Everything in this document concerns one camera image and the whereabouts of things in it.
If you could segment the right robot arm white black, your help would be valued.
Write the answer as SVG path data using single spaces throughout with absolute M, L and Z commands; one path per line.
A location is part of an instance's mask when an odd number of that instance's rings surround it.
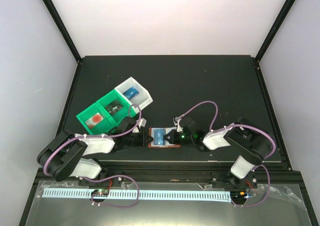
M 273 138 L 243 117 L 224 128 L 209 131 L 202 130 L 194 120 L 185 117 L 177 121 L 176 128 L 156 132 L 154 139 L 157 146 L 191 144 L 202 152 L 234 149 L 238 156 L 231 168 L 212 175 L 212 184 L 228 189 L 246 188 L 247 175 L 276 150 Z

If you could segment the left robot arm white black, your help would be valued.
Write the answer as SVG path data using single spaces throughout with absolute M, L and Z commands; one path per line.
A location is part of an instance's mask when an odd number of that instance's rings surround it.
M 146 120 L 136 121 L 125 117 L 119 126 L 107 133 L 97 135 L 59 133 L 37 156 L 37 163 L 42 166 L 45 175 L 55 181 L 64 181 L 69 177 L 86 177 L 95 185 L 107 181 L 107 172 L 96 159 L 86 159 L 93 154 L 119 152 L 124 146 L 147 146 L 153 138 L 145 130 Z

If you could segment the brown leather card holder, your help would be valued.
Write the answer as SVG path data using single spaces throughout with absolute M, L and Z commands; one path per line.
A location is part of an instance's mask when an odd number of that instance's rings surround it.
M 149 136 L 151 136 L 153 138 L 153 130 L 154 128 L 149 128 Z M 169 128 L 163 128 L 166 131 L 166 134 L 169 133 L 170 131 L 177 129 L 176 127 L 169 127 Z M 154 145 L 154 141 L 148 144 L 149 148 L 179 148 L 180 145 L 178 144 L 169 144 L 166 140 L 165 140 L 165 146 L 155 146 Z

